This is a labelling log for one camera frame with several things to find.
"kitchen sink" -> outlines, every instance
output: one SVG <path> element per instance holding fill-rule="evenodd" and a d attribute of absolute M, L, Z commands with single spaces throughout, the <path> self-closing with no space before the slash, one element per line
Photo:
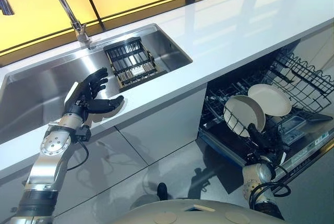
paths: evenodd
<path fill-rule="evenodd" d="M 8 73 L 0 89 L 0 144 L 61 117 L 65 96 L 75 81 L 84 80 L 101 67 L 108 69 L 105 99 L 119 93 L 119 85 L 103 48 L 140 37 L 167 73 L 192 62 L 157 25 L 96 42 L 93 49 L 77 49 Z"/>

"black wire rack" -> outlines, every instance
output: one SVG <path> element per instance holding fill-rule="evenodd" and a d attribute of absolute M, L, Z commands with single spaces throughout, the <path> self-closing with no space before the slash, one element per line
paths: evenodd
<path fill-rule="evenodd" d="M 140 37 L 117 42 L 103 49 L 110 60 L 121 92 L 166 73 L 155 64 L 154 57 Z"/>
<path fill-rule="evenodd" d="M 293 53 L 284 51 L 278 54 L 270 67 L 259 68 L 228 86 L 224 85 L 226 83 L 229 83 L 228 80 L 207 89 L 201 115 L 201 126 L 206 129 L 217 123 L 226 122 L 232 131 L 237 126 L 242 126 L 241 133 L 247 131 L 247 127 L 225 107 L 225 104 L 232 96 L 247 95 L 249 88 L 255 84 L 275 86 L 289 97 L 292 104 L 292 110 L 288 115 L 282 117 L 266 115 L 264 132 L 269 135 L 276 134 L 277 130 L 282 135 L 287 134 L 293 130 L 287 127 L 291 125 L 291 122 L 297 121 L 300 126 L 300 120 L 316 118 L 319 112 L 331 104 L 328 95 L 334 91 L 334 80 L 329 75 L 325 75 L 321 70 L 316 70 L 315 66 L 309 65 L 308 62 L 301 60 Z M 227 120 L 223 117 L 226 110 L 229 112 Z M 243 143 L 251 147 L 256 146 L 250 138 L 238 137 L 243 140 Z"/>

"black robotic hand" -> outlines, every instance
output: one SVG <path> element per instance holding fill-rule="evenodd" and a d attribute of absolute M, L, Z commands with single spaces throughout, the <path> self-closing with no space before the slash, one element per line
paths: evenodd
<path fill-rule="evenodd" d="M 123 96 L 118 96 L 113 100 L 95 100 L 99 91 L 105 89 L 104 84 L 108 82 L 107 76 L 107 69 L 103 67 L 89 75 L 84 81 L 76 83 L 75 90 L 65 102 L 63 115 L 75 113 L 85 121 L 89 113 L 108 113 L 118 108 L 124 100 Z"/>

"white countertop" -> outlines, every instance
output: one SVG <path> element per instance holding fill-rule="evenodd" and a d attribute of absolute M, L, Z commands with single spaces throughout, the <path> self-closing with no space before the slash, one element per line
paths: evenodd
<path fill-rule="evenodd" d="M 329 25 L 333 18 L 334 0 L 204 0 L 93 36 L 93 41 L 106 39 L 156 23 L 193 62 L 123 92 L 125 104 L 119 113 L 93 123 L 92 133 Z M 9 72 L 78 47 L 79 43 L 74 42 L 0 68 L 0 82 Z M 46 128 L 40 127 L 0 145 L 0 178 L 33 164 Z"/>

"plate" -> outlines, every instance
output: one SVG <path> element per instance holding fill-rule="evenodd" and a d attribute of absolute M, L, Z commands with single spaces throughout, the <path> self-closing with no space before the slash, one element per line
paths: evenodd
<path fill-rule="evenodd" d="M 248 90 L 248 96 L 254 99 L 265 114 L 282 117 L 290 113 L 291 102 L 284 92 L 278 88 L 267 85 L 257 84 Z"/>
<path fill-rule="evenodd" d="M 226 102 L 224 120 L 233 132 L 243 137 L 250 137 L 244 126 L 253 123 L 261 132 L 266 124 L 266 116 L 260 105 L 245 95 L 233 96 Z"/>

